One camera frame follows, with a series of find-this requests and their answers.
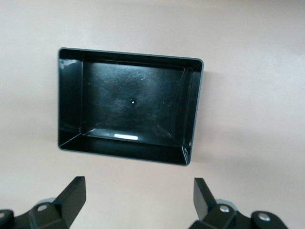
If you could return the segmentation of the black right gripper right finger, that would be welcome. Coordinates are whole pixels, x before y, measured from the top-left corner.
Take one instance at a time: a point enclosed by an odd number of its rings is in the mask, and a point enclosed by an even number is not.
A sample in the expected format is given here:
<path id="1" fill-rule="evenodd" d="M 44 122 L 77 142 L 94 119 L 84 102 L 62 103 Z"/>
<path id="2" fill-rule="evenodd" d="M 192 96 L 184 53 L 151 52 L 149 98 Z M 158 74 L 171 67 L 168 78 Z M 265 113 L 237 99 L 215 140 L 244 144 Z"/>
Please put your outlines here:
<path id="1" fill-rule="evenodd" d="M 236 206 L 226 200 L 215 199 L 203 178 L 195 178 L 193 203 L 198 215 L 191 229 L 286 229 L 275 214 L 254 211 L 246 217 Z"/>

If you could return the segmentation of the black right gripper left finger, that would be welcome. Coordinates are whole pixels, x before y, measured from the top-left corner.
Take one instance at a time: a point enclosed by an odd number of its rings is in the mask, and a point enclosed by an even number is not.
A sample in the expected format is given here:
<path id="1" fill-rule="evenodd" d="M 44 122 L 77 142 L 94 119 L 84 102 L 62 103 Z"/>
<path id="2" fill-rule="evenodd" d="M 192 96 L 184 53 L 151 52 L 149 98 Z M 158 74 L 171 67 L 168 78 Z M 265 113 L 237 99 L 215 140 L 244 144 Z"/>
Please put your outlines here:
<path id="1" fill-rule="evenodd" d="M 39 201 L 27 212 L 15 216 L 0 211 L 2 229 L 69 229 L 85 204 L 85 177 L 75 177 L 56 197 Z"/>

